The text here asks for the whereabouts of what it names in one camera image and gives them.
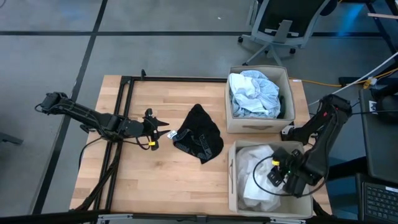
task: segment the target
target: white label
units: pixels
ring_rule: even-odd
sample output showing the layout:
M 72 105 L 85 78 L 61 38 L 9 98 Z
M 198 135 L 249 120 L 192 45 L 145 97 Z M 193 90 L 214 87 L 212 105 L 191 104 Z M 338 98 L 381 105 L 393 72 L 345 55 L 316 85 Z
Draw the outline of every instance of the white label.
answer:
M 369 100 L 369 111 L 370 112 L 376 111 L 376 103 L 377 102 L 375 102 L 375 101 Z
M 391 187 L 386 187 L 386 190 L 389 190 L 389 191 L 398 193 L 398 189 L 393 189 L 393 188 L 391 188 Z
M 168 137 L 169 139 L 173 139 L 173 137 L 174 137 L 176 134 L 177 134 L 176 131 L 171 131 L 171 132 L 169 132 L 169 133 L 167 134 L 167 137 Z

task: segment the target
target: cardboard box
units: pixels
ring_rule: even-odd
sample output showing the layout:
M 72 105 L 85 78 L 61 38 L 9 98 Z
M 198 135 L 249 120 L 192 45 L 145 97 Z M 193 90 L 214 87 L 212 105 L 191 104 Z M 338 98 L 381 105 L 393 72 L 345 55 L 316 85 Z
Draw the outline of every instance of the cardboard box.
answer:
M 281 141 L 281 142 L 255 142 L 238 140 L 235 141 L 231 149 L 228 152 L 228 205 L 229 209 L 244 216 L 253 217 L 271 217 L 283 220 L 301 220 L 311 218 L 313 216 L 313 204 L 312 196 L 305 196 L 301 198 L 296 197 L 281 197 L 280 207 L 271 212 L 254 212 L 250 210 L 241 210 L 238 208 L 238 193 L 236 192 L 236 153 L 244 147 L 258 146 L 258 145 L 270 145 L 273 150 L 278 147 L 284 147 L 287 152 L 292 152 L 294 149 L 298 149 L 304 152 L 304 148 L 301 142 L 295 141 Z M 309 193 L 309 187 L 306 186 L 304 194 Z
M 265 74 L 279 87 L 279 95 L 285 98 L 286 112 L 282 119 L 237 118 L 232 115 L 229 79 L 225 88 L 226 127 L 228 133 L 279 133 L 295 119 L 292 90 L 286 68 L 270 65 L 232 67 L 230 73 L 257 70 Z

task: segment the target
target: robotic arm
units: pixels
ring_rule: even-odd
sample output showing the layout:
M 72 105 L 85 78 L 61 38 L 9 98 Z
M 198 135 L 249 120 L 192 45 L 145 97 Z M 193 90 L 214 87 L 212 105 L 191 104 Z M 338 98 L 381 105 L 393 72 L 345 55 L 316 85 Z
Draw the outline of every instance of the robotic arm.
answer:
M 168 123 L 159 121 L 152 116 L 152 109 L 148 109 L 140 123 L 120 115 L 99 113 L 85 106 L 75 103 L 64 93 L 47 93 L 44 101 L 36 106 L 36 110 L 45 114 L 65 114 L 82 122 L 80 128 L 85 132 L 97 131 L 105 140 L 111 142 L 123 141 L 127 138 L 150 137 L 150 146 L 154 151 L 159 148 L 157 140 L 161 135 L 169 132 L 158 131 L 158 126 L 166 126 Z
M 272 159 L 279 165 L 268 174 L 272 184 L 277 187 L 287 176 L 283 190 L 301 197 L 306 184 L 315 186 L 322 177 L 327 178 L 331 147 L 351 114 L 349 101 L 336 95 L 323 97 L 316 115 L 303 127 L 290 129 L 284 136 L 284 141 L 299 141 L 306 145 L 310 136 L 318 133 L 315 145 L 304 154 L 297 149 L 291 154 L 283 148 L 276 150 Z

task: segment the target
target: wooden tabletop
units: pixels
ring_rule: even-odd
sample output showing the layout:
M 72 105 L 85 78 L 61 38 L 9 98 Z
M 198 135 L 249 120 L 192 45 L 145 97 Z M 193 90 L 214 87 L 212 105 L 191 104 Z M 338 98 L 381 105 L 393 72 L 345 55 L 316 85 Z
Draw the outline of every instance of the wooden tabletop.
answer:
M 96 105 L 101 113 L 112 113 L 121 76 L 106 75 Z M 178 130 L 194 104 L 199 103 L 221 131 L 222 152 L 201 165 L 193 157 L 173 146 L 166 136 L 159 139 L 159 149 L 145 151 L 123 144 L 116 180 L 112 212 L 236 215 L 228 209 L 228 150 L 237 139 L 280 141 L 279 134 L 228 134 L 226 132 L 225 83 L 134 82 L 129 118 L 142 121 L 147 108 L 161 121 L 170 123 L 159 131 Z M 301 82 L 290 81 L 293 91 L 296 125 L 309 119 L 307 101 Z M 123 113 L 126 94 L 120 114 Z M 90 133 L 88 142 L 98 138 Z M 79 206 L 98 183 L 106 141 L 86 148 L 76 181 L 70 208 Z M 100 208 L 104 207 L 108 185 Z M 322 208 L 331 213 L 326 188 L 313 195 Z

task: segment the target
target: laptop keyboard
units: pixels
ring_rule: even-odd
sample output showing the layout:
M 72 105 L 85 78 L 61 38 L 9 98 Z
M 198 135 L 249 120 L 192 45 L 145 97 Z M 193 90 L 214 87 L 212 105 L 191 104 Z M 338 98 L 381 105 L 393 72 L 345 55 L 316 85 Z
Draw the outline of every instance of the laptop keyboard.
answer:
M 366 215 L 398 223 L 398 189 L 364 183 L 364 199 Z

